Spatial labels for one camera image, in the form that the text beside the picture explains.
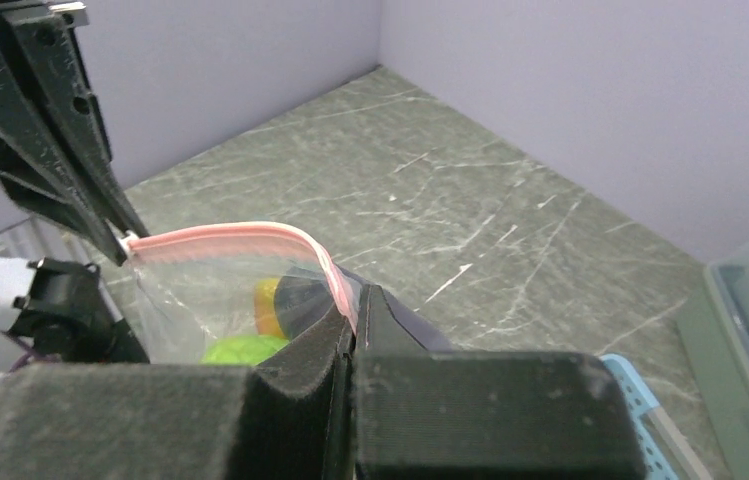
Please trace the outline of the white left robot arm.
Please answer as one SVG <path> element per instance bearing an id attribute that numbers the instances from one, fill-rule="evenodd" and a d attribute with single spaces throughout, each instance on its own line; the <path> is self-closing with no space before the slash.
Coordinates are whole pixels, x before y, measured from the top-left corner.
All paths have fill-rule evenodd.
<path id="1" fill-rule="evenodd" d="M 147 228 L 112 151 L 75 31 L 81 1 L 0 1 L 0 189 L 24 212 L 90 243 L 116 265 Z M 97 264 L 0 256 L 0 338 L 35 363 L 144 363 Z"/>

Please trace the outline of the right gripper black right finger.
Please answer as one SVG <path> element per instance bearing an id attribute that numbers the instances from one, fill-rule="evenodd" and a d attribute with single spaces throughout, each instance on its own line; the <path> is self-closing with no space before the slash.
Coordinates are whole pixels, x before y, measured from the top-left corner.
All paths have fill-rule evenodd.
<path id="1" fill-rule="evenodd" d="M 375 351 L 353 357 L 360 479 L 642 479 L 622 389 L 571 351 Z"/>

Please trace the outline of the clear zip top bag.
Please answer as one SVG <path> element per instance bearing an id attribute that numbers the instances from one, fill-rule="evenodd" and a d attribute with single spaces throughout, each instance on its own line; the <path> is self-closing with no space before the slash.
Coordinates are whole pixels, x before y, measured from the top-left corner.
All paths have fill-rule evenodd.
<path id="1" fill-rule="evenodd" d="M 322 272 L 338 303 L 340 326 L 357 331 L 349 284 L 327 249 L 292 225 L 248 221 L 199 225 L 121 241 L 132 271 L 132 327 L 158 364 L 201 364 L 225 337 L 256 335 L 253 294 L 259 280 L 291 268 Z"/>

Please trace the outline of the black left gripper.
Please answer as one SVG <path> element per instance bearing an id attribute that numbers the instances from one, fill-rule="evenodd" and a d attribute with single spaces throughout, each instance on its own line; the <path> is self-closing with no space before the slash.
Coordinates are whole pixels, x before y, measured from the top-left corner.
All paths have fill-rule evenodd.
<path id="1" fill-rule="evenodd" d="M 0 1 L 0 187 L 122 264 L 120 235 L 149 231 L 111 166 L 76 37 L 87 22 L 82 1 Z"/>

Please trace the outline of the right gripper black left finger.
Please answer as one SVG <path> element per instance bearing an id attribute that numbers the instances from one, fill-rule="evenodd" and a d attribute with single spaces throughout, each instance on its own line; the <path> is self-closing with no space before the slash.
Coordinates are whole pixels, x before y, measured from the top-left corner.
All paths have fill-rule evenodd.
<path id="1" fill-rule="evenodd" d="M 321 479 L 353 344 L 330 312 L 255 367 L 24 368 L 0 387 L 0 479 Z"/>

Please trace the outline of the yellow banana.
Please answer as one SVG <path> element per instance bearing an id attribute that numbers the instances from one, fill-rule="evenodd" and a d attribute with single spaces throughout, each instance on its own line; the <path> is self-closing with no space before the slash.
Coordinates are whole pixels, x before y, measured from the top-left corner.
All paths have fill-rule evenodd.
<path id="1" fill-rule="evenodd" d="M 280 279 L 277 277 L 259 280 L 254 287 L 254 323 L 260 335 L 287 339 L 279 322 L 275 308 L 275 293 Z"/>

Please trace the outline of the green custard apple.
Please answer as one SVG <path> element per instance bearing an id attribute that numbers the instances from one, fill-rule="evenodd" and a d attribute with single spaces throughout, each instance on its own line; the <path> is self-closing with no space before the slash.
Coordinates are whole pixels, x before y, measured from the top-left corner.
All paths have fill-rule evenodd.
<path id="1" fill-rule="evenodd" d="M 272 335 L 236 335 L 213 343 L 200 360 L 205 365 L 258 365 L 288 345 Z"/>

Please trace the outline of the light blue plastic basket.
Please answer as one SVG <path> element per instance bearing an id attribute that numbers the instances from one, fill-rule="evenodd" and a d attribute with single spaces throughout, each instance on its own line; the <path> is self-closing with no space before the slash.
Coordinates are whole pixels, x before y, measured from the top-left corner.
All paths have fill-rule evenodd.
<path id="1" fill-rule="evenodd" d="M 622 389 L 643 454 L 646 479 L 713 479 L 633 364 L 619 354 L 601 360 Z"/>

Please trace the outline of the purple eggplant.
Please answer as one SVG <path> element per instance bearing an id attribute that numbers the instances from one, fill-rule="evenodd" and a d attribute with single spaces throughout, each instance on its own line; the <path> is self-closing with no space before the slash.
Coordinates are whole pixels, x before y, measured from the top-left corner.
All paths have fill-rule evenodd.
<path id="1" fill-rule="evenodd" d="M 444 333 L 390 291 L 344 268 L 340 272 L 349 284 L 350 307 L 356 313 L 361 349 L 433 352 L 455 349 Z M 293 267 L 279 279 L 275 308 L 287 340 L 295 339 L 338 311 L 338 303 L 322 272 Z"/>

